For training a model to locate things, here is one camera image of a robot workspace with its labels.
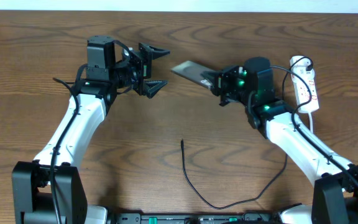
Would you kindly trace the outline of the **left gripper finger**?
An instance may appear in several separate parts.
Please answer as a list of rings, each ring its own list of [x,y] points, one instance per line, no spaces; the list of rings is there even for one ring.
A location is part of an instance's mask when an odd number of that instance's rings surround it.
[[[152,60],[158,59],[160,57],[166,56],[170,54],[170,51],[167,49],[160,49],[157,47],[153,47],[151,45],[148,46],[149,48],[149,53],[150,53],[150,58]]]
[[[146,80],[144,82],[145,96],[149,99],[153,98],[167,83],[167,80]]]

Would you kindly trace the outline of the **Galaxy S25 Ultra smartphone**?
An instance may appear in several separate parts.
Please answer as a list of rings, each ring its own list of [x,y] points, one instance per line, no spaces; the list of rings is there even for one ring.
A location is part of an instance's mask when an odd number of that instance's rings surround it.
[[[212,83],[205,79],[201,74],[204,72],[213,72],[213,70],[198,63],[188,60],[173,67],[171,71],[203,88],[210,89],[212,87]]]

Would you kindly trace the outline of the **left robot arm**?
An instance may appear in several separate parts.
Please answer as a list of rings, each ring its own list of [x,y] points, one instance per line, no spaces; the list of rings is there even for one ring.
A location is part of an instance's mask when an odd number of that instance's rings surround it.
[[[144,43],[134,50],[105,35],[90,37],[86,49],[73,83],[54,79],[70,92],[58,128],[33,161],[12,170],[16,223],[115,223],[106,207],[88,203],[78,169],[118,95],[153,98],[167,84],[151,80],[152,61],[170,51]]]

